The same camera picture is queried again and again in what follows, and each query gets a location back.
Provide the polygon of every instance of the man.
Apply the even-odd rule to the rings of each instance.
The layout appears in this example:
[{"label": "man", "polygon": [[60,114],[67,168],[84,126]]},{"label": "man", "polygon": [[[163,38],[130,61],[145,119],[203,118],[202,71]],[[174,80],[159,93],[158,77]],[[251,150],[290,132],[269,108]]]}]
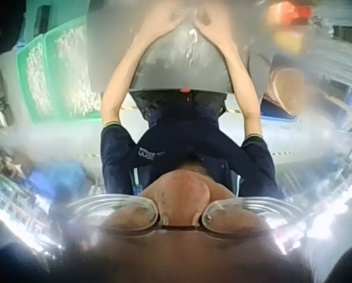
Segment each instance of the man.
[{"label": "man", "polygon": [[101,134],[103,176],[108,193],[138,195],[166,174],[201,179],[228,195],[281,198],[271,154],[262,138],[260,107],[253,83],[232,39],[229,15],[220,2],[208,2],[194,25],[225,58],[235,97],[244,116],[245,141],[239,147],[219,130],[226,94],[178,90],[132,93],[149,130],[137,144],[120,124],[119,111],[137,65],[155,40],[183,20],[179,2],[159,1],[147,14],[103,96]]},{"label": "man", "polygon": [[[225,142],[227,138],[219,138],[224,135],[216,126],[218,112],[211,115],[215,119],[210,119],[210,115],[199,115],[196,123],[190,119],[195,119],[196,116],[190,115],[193,114],[192,111],[187,112],[187,107],[190,106],[187,104],[181,106],[184,107],[181,110],[188,114],[184,120],[179,121],[182,117],[177,115],[177,111],[181,110],[171,108],[174,116],[168,117],[168,120],[153,121],[156,125],[152,124],[149,130],[151,134],[157,127],[164,127],[161,129],[165,135],[159,136],[159,140],[166,139],[170,143],[167,135],[172,139],[181,137],[177,142],[190,146],[194,156],[175,147],[175,152],[181,156],[179,160],[177,156],[172,156],[175,152],[170,151],[171,154],[168,154],[164,147],[159,151],[148,150],[148,153],[144,153],[148,157],[139,162],[136,159],[130,160],[136,162],[134,165],[137,167],[150,166],[150,179],[144,182],[140,196],[129,195],[133,194],[133,190],[127,170],[133,164],[126,164],[125,158],[130,159],[131,152],[137,157],[139,150],[119,123],[119,108],[144,50],[153,40],[176,27],[182,20],[169,21],[170,14],[176,8],[176,4],[165,1],[155,6],[135,43],[114,73],[104,96],[102,113],[106,126],[102,133],[101,149],[107,189],[110,193],[123,192],[128,195],[93,196],[56,209],[64,228],[65,258],[59,260],[58,268],[51,270],[49,277],[42,276],[34,282],[312,282],[312,272],[302,258],[297,253],[282,254],[267,223],[255,213],[241,209],[241,203],[238,202],[240,199],[225,186],[224,178],[211,176],[208,168],[204,167],[203,160],[199,160],[199,156],[204,159],[208,156],[208,150],[218,157],[230,158],[224,155],[227,152],[220,156],[218,147],[206,146],[208,150],[204,149],[205,144],[193,136],[193,131],[187,129],[189,124],[200,126],[209,131],[214,139]],[[235,91],[240,93],[237,98],[245,115],[247,142],[243,146],[243,153],[247,155],[244,161],[248,164],[252,162],[249,166],[258,170],[254,173],[259,179],[252,180],[251,175],[246,175],[243,185],[249,183],[244,187],[244,195],[272,195],[272,189],[276,190],[274,165],[265,143],[258,136],[261,135],[258,102],[234,45],[231,45],[228,23],[225,23],[222,9],[220,5],[208,4],[206,10],[211,20],[209,28],[198,21],[195,24],[225,54],[232,81],[244,74],[241,84],[238,80],[234,84]],[[178,123],[193,139],[187,140],[187,143],[183,141],[188,136],[181,132]],[[146,135],[139,144],[146,141]],[[195,141],[202,145],[196,146],[193,144]],[[234,142],[228,143],[228,146],[233,151],[238,148]],[[153,156],[150,152],[158,153],[161,150],[165,152],[149,158]],[[214,164],[221,161],[212,158],[211,162]],[[165,169],[160,171],[156,166],[161,164]],[[227,164],[235,165],[233,160]],[[261,190],[256,185],[267,188]],[[78,243],[83,243],[82,249],[78,249]],[[27,271],[19,270],[12,274],[6,270],[11,269],[0,264],[0,276],[9,276],[12,282],[19,277],[26,280],[28,275]]]}]

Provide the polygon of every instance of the printed logo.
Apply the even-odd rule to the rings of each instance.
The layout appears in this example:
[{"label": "printed logo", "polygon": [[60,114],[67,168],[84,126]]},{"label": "printed logo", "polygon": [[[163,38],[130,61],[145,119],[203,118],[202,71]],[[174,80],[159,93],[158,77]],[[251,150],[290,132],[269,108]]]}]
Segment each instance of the printed logo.
[{"label": "printed logo", "polygon": [[148,150],[139,147],[139,156],[148,160],[153,160],[155,155],[155,152],[149,152]]}]

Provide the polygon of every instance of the sleeve cuff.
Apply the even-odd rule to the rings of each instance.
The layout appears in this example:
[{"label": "sleeve cuff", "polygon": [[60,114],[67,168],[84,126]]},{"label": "sleeve cuff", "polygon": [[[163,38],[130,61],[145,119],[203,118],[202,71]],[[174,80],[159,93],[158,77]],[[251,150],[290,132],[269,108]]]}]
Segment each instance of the sleeve cuff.
[{"label": "sleeve cuff", "polygon": [[106,123],[106,124],[104,125],[104,129],[105,129],[106,127],[108,127],[108,126],[111,126],[111,125],[121,125],[121,123],[118,122],[118,121],[111,121],[111,122],[108,122],[108,123]]},{"label": "sleeve cuff", "polygon": [[249,135],[247,135],[246,137],[245,137],[245,140],[248,140],[249,138],[251,138],[251,137],[259,137],[259,138],[261,138],[261,139],[264,139],[264,137],[261,135],[261,134],[249,134]]}]

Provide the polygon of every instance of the bright light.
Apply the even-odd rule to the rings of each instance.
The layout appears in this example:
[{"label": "bright light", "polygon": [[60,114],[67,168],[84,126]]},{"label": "bright light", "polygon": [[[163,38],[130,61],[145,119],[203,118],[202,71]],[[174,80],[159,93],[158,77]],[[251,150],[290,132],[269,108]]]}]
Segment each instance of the bright light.
[{"label": "bright light", "polygon": [[271,229],[275,229],[282,225],[287,224],[287,221],[283,218],[266,218],[266,222]]},{"label": "bright light", "polygon": [[341,200],[336,200],[330,205],[329,209],[333,214],[343,214],[348,211],[348,206]]},{"label": "bright light", "polygon": [[352,199],[352,185],[345,191],[342,192],[343,202],[347,202],[349,199]]},{"label": "bright light", "polygon": [[56,245],[57,243],[55,243],[52,239],[50,239],[48,236],[44,235],[44,234],[40,234],[37,236],[38,239],[40,239],[41,241],[50,244],[50,245]]},{"label": "bright light", "polygon": [[307,228],[307,224],[305,222],[300,222],[297,224],[297,226],[301,231],[305,231],[305,229]]},{"label": "bright light", "polygon": [[194,28],[189,31],[189,34],[190,34],[190,35],[195,35],[196,33],[197,33],[197,32],[196,32],[196,30],[195,30]]},{"label": "bright light", "polygon": [[33,234],[28,233],[22,224],[14,222],[10,219],[10,216],[0,208],[0,221],[21,241],[23,241],[28,247],[42,252],[44,249],[36,242]]},{"label": "bright light", "polygon": [[307,231],[309,238],[327,239],[330,237],[330,225],[334,220],[334,215],[331,211],[323,212],[317,215],[313,221],[312,228]]},{"label": "bright light", "polygon": [[324,139],[330,139],[330,138],[331,138],[331,131],[329,131],[329,130],[324,130],[324,131],[323,131],[323,138],[324,138]]},{"label": "bright light", "polygon": [[275,239],[275,243],[276,245],[279,247],[279,249],[281,250],[282,254],[286,255],[286,249],[284,248],[284,244],[282,241],[280,241],[279,239]]},{"label": "bright light", "polygon": [[294,242],[294,244],[292,245],[292,248],[293,249],[297,249],[297,248],[299,248],[301,246],[301,242],[300,241],[296,241],[296,242]]},{"label": "bright light", "polygon": [[313,227],[329,227],[334,220],[334,215],[330,212],[324,212],[315,217]]},{"label": "bright light", "polygon": [[317,228],[312,228],[308,230],[307,232],[308,238],[313,238],[313,239],[328,239],[331,236],[330,229],[317,229]]}]

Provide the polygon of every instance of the green container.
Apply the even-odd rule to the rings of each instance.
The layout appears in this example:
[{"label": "green container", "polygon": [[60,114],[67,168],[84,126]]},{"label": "green container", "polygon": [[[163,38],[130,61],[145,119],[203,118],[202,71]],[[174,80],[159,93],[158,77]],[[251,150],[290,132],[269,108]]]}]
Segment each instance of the green container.
[{"label": "green container", "polygon": [[52,29],[46,33],[44,37],[45,62],[51,83],[50,91],[51,95],[54,96],[59,102],[61,119],[63,121],[101,119],[100,111],[97,110],[89,112],[85,115],[71,113],[64,97],[67,93],[68,83],[71,81],[70,78],[74,76],[73,74],[75,74],[75,72],[79,71],[79,68],[70,64],[67,59],[65,60],[64,58],[59,57],[56,40],[70,29],[86,25],[86,23],[87,17],[80,17]]},{"label": "green container", "polygon": [[43,122],[49,122],[49,121],[56,121],[59,116],[58,103],[56,101],[54,101],[50,92],[49,92],[49,99],[50,99],[50,105],[51,105],[52,110],[51,110],[50,114],[46,116],[46,115],[41,114],[40,110],[37,109],[35,101],[32,96],[32,93],[29,89],[29,82],[28,82],[28,75],[27,75],[27,58],[29,56],[30,51],[34,47],[36,47],[38,44],[42,44],[42,54],[43,54],[42,63],[44,66],[46,86],[49,91],[50,84],[48,81],[47,68],[45,66],[45,55],[43,52],[43,47],[44,47],[43,35],[39,35],[38,37],[34,38],[16,56],[16,65],[17,65],[17,71],[18,71],[18,76],[19,76],[19,82],[21,85],[22,98],[25,101],[26,107],[29,112],[30,119],[33,123],[43,123]]}]

